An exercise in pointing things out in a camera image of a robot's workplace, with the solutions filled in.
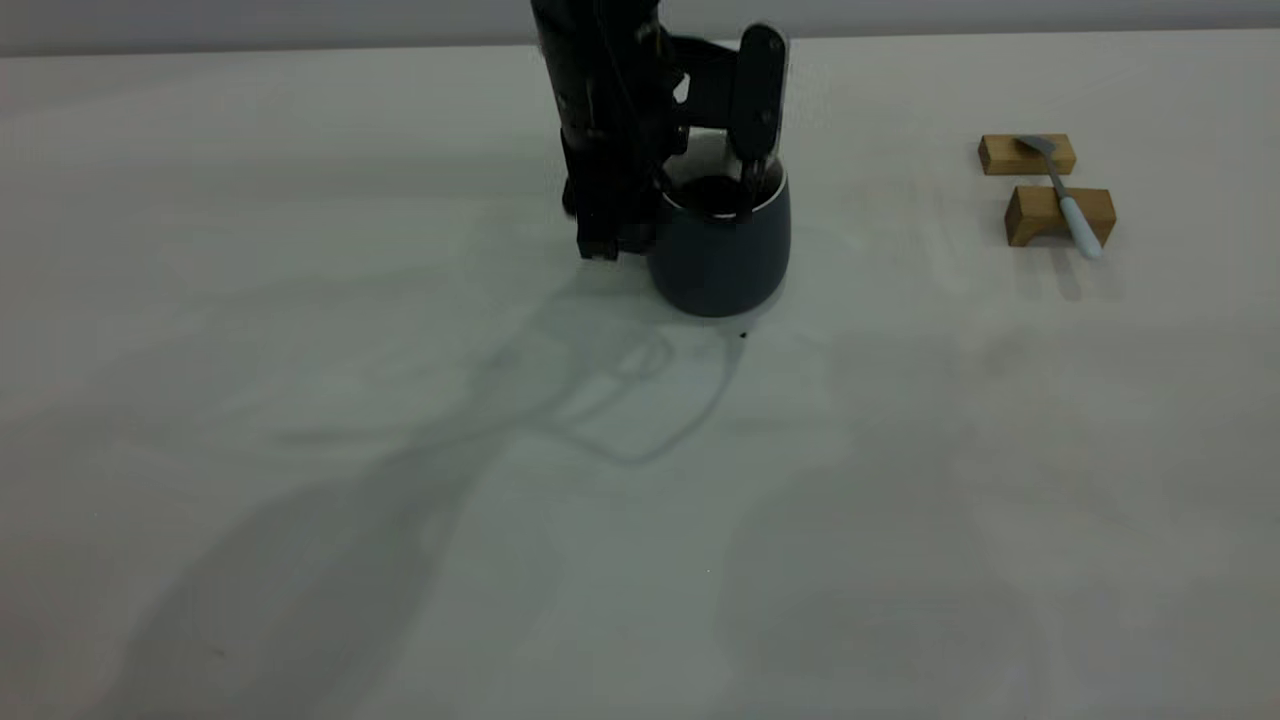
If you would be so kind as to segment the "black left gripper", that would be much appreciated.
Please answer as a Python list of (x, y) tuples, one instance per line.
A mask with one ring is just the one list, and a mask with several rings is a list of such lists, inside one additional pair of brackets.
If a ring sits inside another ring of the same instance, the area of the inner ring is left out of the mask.
[(719, 172), (753, 196), (781, 136), (787, 41), (749, 26), (737, 47), (681, 35), (559, 35), (556, 105), (584, 260), (648, 254), (667, 161), (721, 132)]

